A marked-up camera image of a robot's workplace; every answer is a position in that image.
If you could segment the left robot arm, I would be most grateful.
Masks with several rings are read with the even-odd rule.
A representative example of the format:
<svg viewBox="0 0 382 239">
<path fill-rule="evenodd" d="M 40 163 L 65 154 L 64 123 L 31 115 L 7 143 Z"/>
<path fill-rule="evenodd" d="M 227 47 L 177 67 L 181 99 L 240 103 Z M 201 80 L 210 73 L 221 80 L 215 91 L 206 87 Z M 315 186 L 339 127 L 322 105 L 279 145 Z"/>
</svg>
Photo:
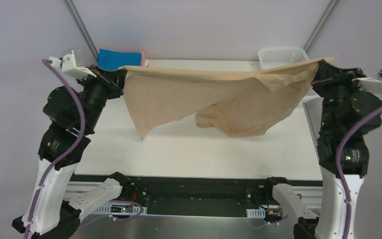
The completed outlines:
<svg viewBox="0 0 382 239">
<path fill-rule="evenodd" d="M 99 186 L 70 200 L 64 199 L 106 102 L 123 95 L 126 70 L 105 71 L 91 67 L 91 74 L 77 79 L 81 92 L 68 84 L 55 88 L 43 112 L 51 124 L 40 142 L 39 172 L 32 200 L 24 215 L 12 227 L 34 239 L 67 239 L 81 221 L 113 199 L 131 199 L 132 181 L 114 172 Z"/>
</svg>

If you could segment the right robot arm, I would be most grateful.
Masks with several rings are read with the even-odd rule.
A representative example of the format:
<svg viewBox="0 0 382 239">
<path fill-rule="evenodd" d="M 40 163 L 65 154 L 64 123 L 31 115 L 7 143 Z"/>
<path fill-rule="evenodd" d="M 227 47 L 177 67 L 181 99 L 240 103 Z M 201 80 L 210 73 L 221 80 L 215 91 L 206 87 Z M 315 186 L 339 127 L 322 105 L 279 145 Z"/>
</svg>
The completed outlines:
<svg viewBox="0 0 382 239">
<path fill-rule="evenodd" d="M 315 214 L 284 177 L 266 180 L 263 196 L 279 203 L 295 239 L 353 239 L 358 193 L 370 153 L 364 136 L 381 126 L 382 100 L 360 89 L 359 68 L 321 60 L 311 83 L 322 98 L 317 154 L 322 175 L 321 212 Z"/>
</svg>

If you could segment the beige t shirt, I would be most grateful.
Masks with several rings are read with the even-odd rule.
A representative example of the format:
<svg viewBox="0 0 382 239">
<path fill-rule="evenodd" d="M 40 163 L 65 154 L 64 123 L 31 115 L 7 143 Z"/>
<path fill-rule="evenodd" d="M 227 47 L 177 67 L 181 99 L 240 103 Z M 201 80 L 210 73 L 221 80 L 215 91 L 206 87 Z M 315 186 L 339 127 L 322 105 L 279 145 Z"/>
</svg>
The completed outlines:
<svg viewBox="0 0 382 239">
<path fill-rule="evenodd" d="M 320 59 L 258 72 L 127 66 L 124 100 L 141 136 L 195 115 L 198 127 L 259 136 L 289 117 L 311 89 Z"/>
</svg>

